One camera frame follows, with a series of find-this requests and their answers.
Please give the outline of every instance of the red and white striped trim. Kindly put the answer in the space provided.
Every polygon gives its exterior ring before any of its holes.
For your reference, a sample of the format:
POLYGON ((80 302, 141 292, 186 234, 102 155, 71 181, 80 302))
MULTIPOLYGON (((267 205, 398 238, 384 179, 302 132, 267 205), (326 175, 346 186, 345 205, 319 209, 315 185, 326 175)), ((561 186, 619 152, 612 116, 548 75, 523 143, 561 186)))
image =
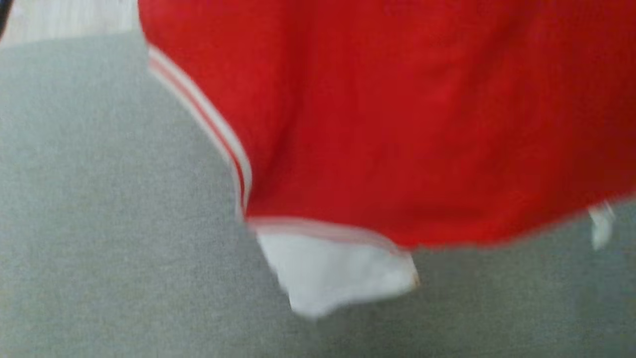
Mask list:
POLYGON ((239 137, 197 84, 157 47, 149 45, 150 72, 180 100, 232 168, 237 215, 243 216, 252 187, 252 167, 239 137))
POLYGON ((258 234, 299 234, 321 240, 372 245, 394 254, 403 252, 386 236, 363 227, 301 217, 251 217, 247 224, 258 234))

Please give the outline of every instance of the gray fabric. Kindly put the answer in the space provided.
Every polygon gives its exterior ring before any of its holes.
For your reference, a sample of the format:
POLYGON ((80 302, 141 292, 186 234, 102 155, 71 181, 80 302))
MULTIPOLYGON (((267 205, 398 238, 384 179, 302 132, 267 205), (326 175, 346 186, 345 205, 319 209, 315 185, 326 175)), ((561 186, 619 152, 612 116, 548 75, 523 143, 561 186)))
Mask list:
POLYGON ((0 51, 1 357, 636 357, 635 213, 601 252, 584 216, 420 252, 418 291, 308 322, 139 34, 0 51))

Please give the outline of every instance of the red shirt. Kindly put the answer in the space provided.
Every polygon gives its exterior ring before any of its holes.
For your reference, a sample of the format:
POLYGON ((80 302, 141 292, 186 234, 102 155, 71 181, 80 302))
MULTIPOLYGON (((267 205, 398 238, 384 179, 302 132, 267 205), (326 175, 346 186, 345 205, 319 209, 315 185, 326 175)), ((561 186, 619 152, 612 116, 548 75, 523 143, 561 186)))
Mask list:
POLYGON ((489 245, 636 188, 636 1, 139 8, 248 222, 489 245))

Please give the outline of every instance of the white fabric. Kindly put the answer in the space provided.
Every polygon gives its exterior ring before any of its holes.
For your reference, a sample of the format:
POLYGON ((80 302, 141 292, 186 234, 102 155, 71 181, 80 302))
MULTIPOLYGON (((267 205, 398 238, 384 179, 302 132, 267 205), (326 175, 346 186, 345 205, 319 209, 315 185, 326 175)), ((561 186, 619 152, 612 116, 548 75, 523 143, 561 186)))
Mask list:
POLYGON ((616 216, 608 202, 591 207, 589 212, 593 222, 592 247, 594 250, 600 250, 604 248, 612 238, 612 229, 616 216))
POLYGON ((257 233, 294 312, 316 319, 346 304, 394 297, 418 285, 409 253, 302 234, 257 233))

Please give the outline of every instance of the clothing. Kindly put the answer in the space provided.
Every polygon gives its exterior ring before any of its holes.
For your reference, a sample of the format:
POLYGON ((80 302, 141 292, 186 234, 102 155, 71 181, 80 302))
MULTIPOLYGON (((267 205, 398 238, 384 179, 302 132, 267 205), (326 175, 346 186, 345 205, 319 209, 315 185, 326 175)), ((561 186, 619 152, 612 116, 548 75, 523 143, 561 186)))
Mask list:
POLYGON ((139 6, 264 248, 491 247, 636 188, 633 1, 139 6))

